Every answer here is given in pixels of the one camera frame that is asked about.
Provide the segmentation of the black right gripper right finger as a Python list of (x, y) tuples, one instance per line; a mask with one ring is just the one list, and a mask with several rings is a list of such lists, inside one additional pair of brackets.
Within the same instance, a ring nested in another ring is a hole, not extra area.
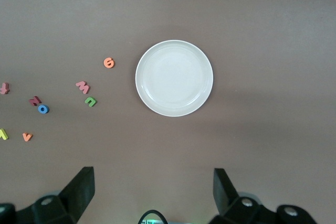
[(241, 197), (223, 168), (214, 169), (213, 196), (218, 215), (210, 223), (316, 223), (298, 206), (280, 205), (273, 212), (251, 197)]

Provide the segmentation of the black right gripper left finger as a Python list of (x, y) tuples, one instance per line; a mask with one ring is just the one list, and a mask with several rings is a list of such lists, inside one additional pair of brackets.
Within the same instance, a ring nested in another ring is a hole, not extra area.
[(43, 196), (19, 211), (1, 203), (1, 223), (77, 223), (94, 195), (94, 168), (83, 167), (57, 195)]

